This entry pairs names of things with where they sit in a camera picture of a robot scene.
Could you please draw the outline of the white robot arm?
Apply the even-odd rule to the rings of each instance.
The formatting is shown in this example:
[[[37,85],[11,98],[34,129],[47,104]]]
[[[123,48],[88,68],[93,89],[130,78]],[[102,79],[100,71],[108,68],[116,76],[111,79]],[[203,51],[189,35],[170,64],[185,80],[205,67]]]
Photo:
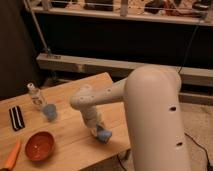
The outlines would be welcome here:
[[[166,66],[145,65],[111,86],[80,88],[70,105],[85,125],[97,123],[97,105],[122,101],[135,171],[191,171],[178,93],[181,78]]]

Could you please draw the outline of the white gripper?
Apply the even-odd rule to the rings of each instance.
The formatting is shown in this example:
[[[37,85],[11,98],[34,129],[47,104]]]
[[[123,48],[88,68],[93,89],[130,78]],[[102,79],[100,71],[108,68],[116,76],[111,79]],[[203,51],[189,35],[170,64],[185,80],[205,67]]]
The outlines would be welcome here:
[[[90,130],[93,136],[97,135],[97,139],[102,143],[107,143],[112,136],[112,132],[106,130],[101,113],[95,106],[85,108],[81,111],[84,124]]]

